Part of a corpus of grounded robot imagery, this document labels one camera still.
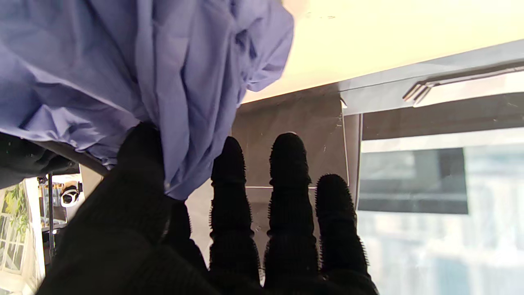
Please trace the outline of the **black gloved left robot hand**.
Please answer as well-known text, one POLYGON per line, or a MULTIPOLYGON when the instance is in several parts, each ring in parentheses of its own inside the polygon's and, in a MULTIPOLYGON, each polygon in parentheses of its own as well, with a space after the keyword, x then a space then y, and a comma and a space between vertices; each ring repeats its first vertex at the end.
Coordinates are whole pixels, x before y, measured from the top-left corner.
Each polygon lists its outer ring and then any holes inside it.
POLYGON ((336 174, 316 185, 317 250, 307 153, 296 134, 279 135, 270 154, 264 285, 235 138, 226 138, 213 165, 209 265, 190 237, 185 202, 164 193, 155 126, 133 128, 117 158, 61 233, 38 295, 378 294, 348 185, 336 174))

